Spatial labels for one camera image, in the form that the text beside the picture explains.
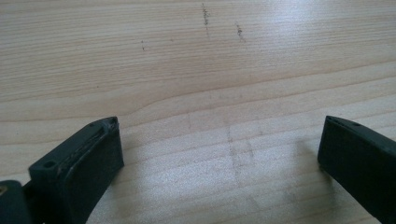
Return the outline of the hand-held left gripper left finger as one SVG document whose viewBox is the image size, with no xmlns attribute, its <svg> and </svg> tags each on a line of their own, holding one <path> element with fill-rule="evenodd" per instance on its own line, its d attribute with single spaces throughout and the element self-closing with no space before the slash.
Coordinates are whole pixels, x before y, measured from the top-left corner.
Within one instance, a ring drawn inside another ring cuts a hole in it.
<svg viewBox="0 0 396 224">
<path fill-rule="evenodd" d="M 29 167 L 35 224 L 85 224 L 124 166 L 118 119 L 94 121 Z"/>
</svg>

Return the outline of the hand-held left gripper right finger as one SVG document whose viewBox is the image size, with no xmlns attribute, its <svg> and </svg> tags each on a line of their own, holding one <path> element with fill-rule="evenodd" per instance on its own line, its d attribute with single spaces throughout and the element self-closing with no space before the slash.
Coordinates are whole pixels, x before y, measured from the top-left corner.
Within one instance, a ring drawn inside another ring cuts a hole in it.
<svg viewBox="0 0 396 224">
<path fill-rule="evenodd" d="M 382 224 L 396 224 L 396 142 L 357 122 L 328 116 L 319 166 Z"/>
</svg>

